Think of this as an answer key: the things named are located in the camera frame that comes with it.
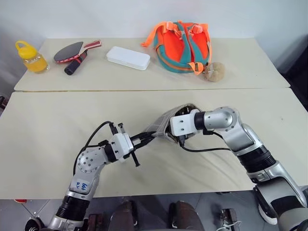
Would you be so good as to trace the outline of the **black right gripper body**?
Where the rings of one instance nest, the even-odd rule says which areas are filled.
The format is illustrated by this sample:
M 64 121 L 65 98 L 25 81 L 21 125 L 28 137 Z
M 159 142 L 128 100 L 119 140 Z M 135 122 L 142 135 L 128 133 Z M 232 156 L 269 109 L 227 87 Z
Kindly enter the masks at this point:
M 180 146 L 184 146 L 185 145 L 185 141 L 187 139 L 191 138 L 192 136 L 193 136 L 192 133 L 178 136 L 178 143 L 179 143 L 179 145 Z

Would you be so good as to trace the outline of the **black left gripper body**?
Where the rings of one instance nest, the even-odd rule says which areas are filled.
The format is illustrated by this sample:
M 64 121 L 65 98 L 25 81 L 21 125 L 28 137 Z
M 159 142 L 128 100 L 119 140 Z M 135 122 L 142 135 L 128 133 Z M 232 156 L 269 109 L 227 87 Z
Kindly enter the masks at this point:
M 125 129 L 123 127 L 123 123 L 118 124 L 118 127 L 120 128 L 122 134 L 126 134 Z M 133 151 L 133 148 L 130 150 L 130 152 L 127 154 L 127 156 L 131 156 L 133 158 L 136 167 L 140 166 L 140 163 L 137 160 L 137 157 L 135 155 L 135 152 Z

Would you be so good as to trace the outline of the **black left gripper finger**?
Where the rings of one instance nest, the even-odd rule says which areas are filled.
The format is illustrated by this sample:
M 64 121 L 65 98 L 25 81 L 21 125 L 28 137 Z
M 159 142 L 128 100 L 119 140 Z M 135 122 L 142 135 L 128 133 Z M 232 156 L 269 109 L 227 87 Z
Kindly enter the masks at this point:
M 134 147 L 144 147 L 147 144 L 149 144 L 154 138 L 155 137 L 152 135 L 149 135 L 143 138 L 140 137 L 137 140 L 135 140 L 135 141 L 138 141 L 138 143 L 134 144 Z
M 131 141 L 135 141 L 135 140 L 140 140 L 140 141 L 152 140 L 154 138 L 154 136 L 152 134 L 154 134 L 154 131 L 141 132 L 141 133 L 139 133 L 137 135 L 134 135 L 134 136 L 130 137 L 130 140 Z

